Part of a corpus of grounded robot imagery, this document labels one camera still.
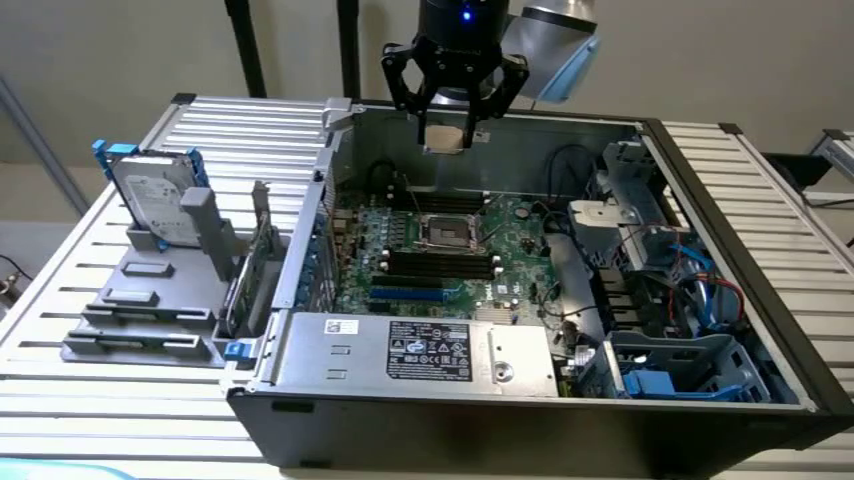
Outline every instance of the black pole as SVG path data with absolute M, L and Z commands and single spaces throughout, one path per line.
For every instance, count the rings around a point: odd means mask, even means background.
M 243 77 L 245 78 L 249 97 L 267 98 L 264 71 L 261 70 L 261 60 L 257 56 L 252 14 L 249 13 L 249 0 L 225 0 L 225 11 L 231 18 L 231 27 L 235 30 L 240 63 L 243 64 Z
M 359 0 L 337 0 L 337 41 L 341 50 L 344 96 L 361 98 L 359 73 Z

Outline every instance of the metal grate surface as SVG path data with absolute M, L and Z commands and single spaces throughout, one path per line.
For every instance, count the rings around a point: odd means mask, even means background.
M 323 108 L 311 103 L 199 98 L 188 107 L 171 108 L 144 146 L 179 150 L 200 146 L 219 205 L 237 228 L 252 226 L 251 182 L 268 179 L 273 219 L 287 233 L 323 148 Z M 755 170 L 756 159 L 739 140 L 714 125 L 668 124 L 668 128 L 854 393 L 850 274 L 834 264 L 826 240 L 811 233 L 814 227 L 787 208 L 782 194 Z M 97 463 L 141 479 L 281 478 L 277 469 L 263 463 L 221 399 L 221 371 L 66 364 L 58 358 L 65 332 L 76 326 L 77 314 L 124 254 L 126 222 L 108 188 L 0 323 L 0 456 Z M 807 304 L 806 295 L 820 298 Z M 820 311 L 803 310 L 815 304 Z M 716 478 L 850 479 L 852 453 L 854 434 L 843 434 L 806 452 L 762 453 Z M 311 477 L 323 475 L 313 472 Z M 396 479 L 400 475 L 349 477 Z

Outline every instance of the white wall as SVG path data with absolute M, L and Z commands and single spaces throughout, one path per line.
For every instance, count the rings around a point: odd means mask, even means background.
M 411 39 L 416 1 L 361 2 L 363 91 L 384 98 L 376 57 Z M 252 8 L 269 93 L 340 95 L 335 0 Z M 603 50 L 561 110 L 735 122 L 779 151 L 854 127 L 854 1 L 599 0 L 596 9 Z M 175 92 L 245 92 L 220 0 L 1 0 L 0 72 L 74 165 L 90 165 L 93 138 L 140 140 Z M 0 161 L 29 161 L 13 135 L 0 121 Z

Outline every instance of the power supply label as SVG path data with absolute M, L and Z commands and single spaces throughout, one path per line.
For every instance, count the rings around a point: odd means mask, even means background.
M 468 325 L 389 322 L 385 373 L 395 380 L 471 382 Z

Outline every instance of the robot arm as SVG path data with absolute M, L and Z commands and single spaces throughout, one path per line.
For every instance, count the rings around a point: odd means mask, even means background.
M 468 105 L 463 148 L 469 148 L 476 123 L 501 118 L 520 92 L 559 102 L 579 82 L 598 47 L 592 0 L 533 0 L 520 17 L 509 17 L 507 8 L 508 0 L 420 0 L 412 44 L 383 49 L 392 100 L 419 119 L 419 144 L 436 95 Z M 424 75 L 417 92 L 403 80 L 409 60 Z

